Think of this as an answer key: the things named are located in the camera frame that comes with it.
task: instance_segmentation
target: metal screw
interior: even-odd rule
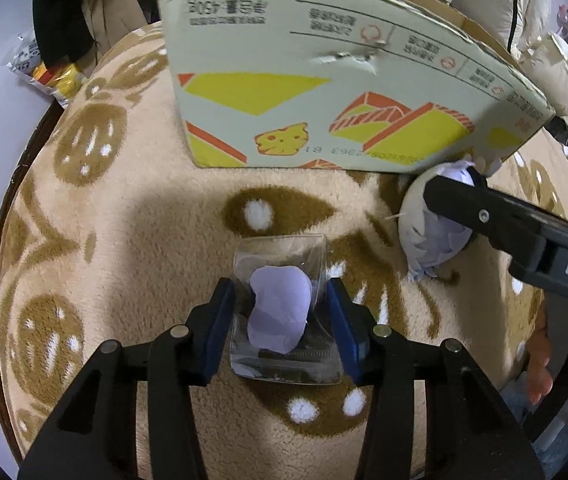
[[[392,333],[393,329],[391,329],[388,325],[375,325],[373,327],[373,334],[378,337],[388,337]]]
[[[461,352],[464,346],[457,339],[446,339],[444,342],[446,350],[457,353]]]
[[[186,325],[175,325],[171,328],[171,336],[176,339],[181,339],[182,337],[186,337],[189,335],[189,327]]]
[[[100,345],[100,351],[103,354],[110,354],[113,353],[115,350],[118,349],[118,342],[115,341],[115,339],[109,339],[107,341],[104,341],[101,345]]]

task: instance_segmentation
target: cardboard box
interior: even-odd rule
[[[438,0],[158,0],[197,165],[419,173],[512,155],[554,111]]]

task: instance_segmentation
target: yellow graphic on box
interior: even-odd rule
[[[384,129],[384,126],[388,124],[384,123],[366,123],[358,124],[357,126],[352,126],[344,130],[338,130],[334,135],[336,137],[342,137],[343,139],[354,140],[359,144],[363,144],[366,140],[374,137],[379,133],[380,130]]]
[[[308,142],[307,123],[291,124],[255,137],[261,155],[296,155]]]
[[[371,105],[359,105],[349,110],[349,114],[355,116],[366,112],[371,112],[372,110],[377,110],[377,109]]]
[[[440,152],[473,130],[465,116],[428,103],[366,142],[363,151],[375,158],[409,166]]]
[[[493,128],[488,134],[488,145],[493,150],[518,148],[522,141],[504,128]]]
[[[189,94],[259,116],[329,81],[305,75],[231,72],[195,74],[183,86]]]
[[[243,168],[246,156],[208,132],[186,123],[190,151],[198,166],[203,168]]]

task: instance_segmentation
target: snack bag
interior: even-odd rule
[[[75,63],[60,62],[46,67],[40,57],[40,48],[32,30],[19,36],[20,43],[4,59],[11,72],[46,95],[52,95],[66,108],[86,81]]]

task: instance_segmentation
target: crumpled paper ball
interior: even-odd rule
[[[302,269],[265,266],[253,272],[255,307],[248,318],[248,340],[255,348],[287,354],[304,335],[313,287]]]
[[[473,186],[468,172],[473,165],[469,160],[439,164],[419,175],[406,192],[401,203],[398,230],[411,282],[421,280],[424,275],[436,277],[434,267],[461,251],[472,235],[471,229],[436,215],[426,207],[426,183],[434,176],[442,175]]]

